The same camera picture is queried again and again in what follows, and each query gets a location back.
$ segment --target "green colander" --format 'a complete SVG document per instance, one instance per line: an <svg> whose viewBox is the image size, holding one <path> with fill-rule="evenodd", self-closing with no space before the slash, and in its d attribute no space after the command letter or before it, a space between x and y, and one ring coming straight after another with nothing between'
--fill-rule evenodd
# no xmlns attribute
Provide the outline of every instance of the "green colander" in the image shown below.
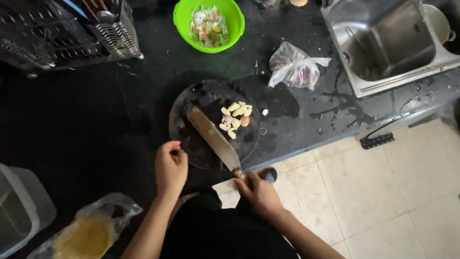
<svg viewBox="0 0 460 259"><path fill-rule="evenodd" d="M229 40L222 47L202 47L189 38L192 11L197 10L201 6L212 8L214 5L220 14L225 17L225 24L229 31ZM233 0L180 0L174 8L173 20L182 38L192 47L204 53L217 53L230 48L243 35L244 31L244 15Z"/></svg>

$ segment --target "black countertop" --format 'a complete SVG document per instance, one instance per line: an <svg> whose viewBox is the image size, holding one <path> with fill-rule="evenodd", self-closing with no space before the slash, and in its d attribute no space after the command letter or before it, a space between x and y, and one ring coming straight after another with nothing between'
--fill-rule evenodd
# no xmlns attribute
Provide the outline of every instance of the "black countertop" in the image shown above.
<svg viewBox="0 0 460 259"><path fill-rule="evenodd" d="M313 1L301 8L285 1L269 8L254 1L237 3L246 17L245 32L221 53L204 54L189 46L172 23L174 3L165 1L154 13L134 10L144 60L45 73L35 80L1 70L1 163L35 172L58 210L55 222L12 258L25 258L68 225L78 209L109 192L122 192L147 208L156 193L155 150L169 140L169 110L184 89L201 80L232 81L260 111L269 110L261 116L267 133L243 162L244 169L371 128L400 115L411 100L424 109L460 96L460 71L452 69L359 100ZM328 68L320 68L315 91L266 87L270 56L283 40L312 57L332 58ZM228 171L191 168L184 193L231 177ZM141 219L133 219L106 258L120 255Z"/></svg>

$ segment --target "round cutting board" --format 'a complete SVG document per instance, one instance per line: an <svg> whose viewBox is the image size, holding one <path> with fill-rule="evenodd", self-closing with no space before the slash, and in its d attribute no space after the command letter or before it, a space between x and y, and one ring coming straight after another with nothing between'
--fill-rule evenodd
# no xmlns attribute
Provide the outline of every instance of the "round cutting board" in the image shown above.
<svg viewBox="0 0 460 259"><path fill-rule="evenodd" d="M233 102L245 102L253 106L247 127L236 130L236 139L231 139L227 132L219 128L222 122L221 108L228 108ZM235 86L222 80L204 80L184 90L174 102L169 113L169 135L172 140L182 142L182 149L189 155L189 163L195 167L209 170L226 169L219 157L187 120L187 112L197 106L225 136L236 151L240 162L244 161L254 150L259 141L260 115L255 103L235 91Z"/></svg>

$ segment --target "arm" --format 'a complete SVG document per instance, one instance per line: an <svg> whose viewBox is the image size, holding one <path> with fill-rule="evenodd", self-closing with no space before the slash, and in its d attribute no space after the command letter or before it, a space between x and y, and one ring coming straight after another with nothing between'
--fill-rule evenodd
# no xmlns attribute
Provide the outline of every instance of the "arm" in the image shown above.
<svg viewBox="0 0 460 259"><path fill-rule="evenodd" d="M171 151L178 151L177 156ZM169 217L188 173L187 154L179 141L170 141L158 149L155 161L158 195L121 259L158 259Z"/></svg>
<svg viewBox="0 0 460 259"><path fill-rule="evenodd" d="M262 180L256 173L247 175L250 180L248 184L235 179L238 190L257 214L265 218L289 240L302 258L344 259L283 207L280 197L270 182Z"/></svg>

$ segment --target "plastic container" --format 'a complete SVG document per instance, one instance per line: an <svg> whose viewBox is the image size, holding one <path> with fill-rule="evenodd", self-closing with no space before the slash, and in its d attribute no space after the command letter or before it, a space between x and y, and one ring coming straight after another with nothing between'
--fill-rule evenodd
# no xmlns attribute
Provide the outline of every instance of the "plastic container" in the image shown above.
<svg viewBox="0 0 460 259"><path fill-rule="evenodd" d="M56 217L56 208L28 169L0 164L0 259L21 249Z"/></svg>
<svg viewBox="0 0 460 259"><path fill-rule="evenodd" d="M202 47L189 38L192 11L203 6L216 6L220 14L225 17L225 24L229 31L228 43L222 47ZM233 0L180 0L174 8L174 25L182 38L192 47L204 53L218 53L233 46L244 32L244 15Z"/></svg>

